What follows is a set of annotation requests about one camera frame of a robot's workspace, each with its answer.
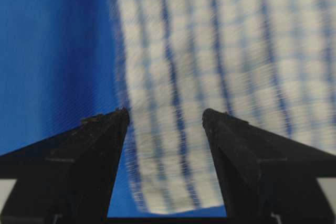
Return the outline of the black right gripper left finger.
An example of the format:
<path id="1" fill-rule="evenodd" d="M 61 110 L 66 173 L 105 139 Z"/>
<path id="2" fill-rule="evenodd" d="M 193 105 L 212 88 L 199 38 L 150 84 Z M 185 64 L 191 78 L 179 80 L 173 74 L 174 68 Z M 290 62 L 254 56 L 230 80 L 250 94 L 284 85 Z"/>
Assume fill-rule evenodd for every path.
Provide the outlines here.
<path id="1" fill-rule="evenodd" d="M 1 223 L 103 223 L 130 123 L 127 109 L 1 156 Z"/>

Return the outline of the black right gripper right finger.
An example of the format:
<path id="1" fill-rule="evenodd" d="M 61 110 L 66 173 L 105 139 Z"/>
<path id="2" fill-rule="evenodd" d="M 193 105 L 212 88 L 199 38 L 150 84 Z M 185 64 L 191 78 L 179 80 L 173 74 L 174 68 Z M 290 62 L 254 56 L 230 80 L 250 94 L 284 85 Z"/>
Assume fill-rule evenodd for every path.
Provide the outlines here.
<path id="1" fill-rule="evenodd" d="M 227 223 L 335 223 L 335 155 L 206 109 Z"/>

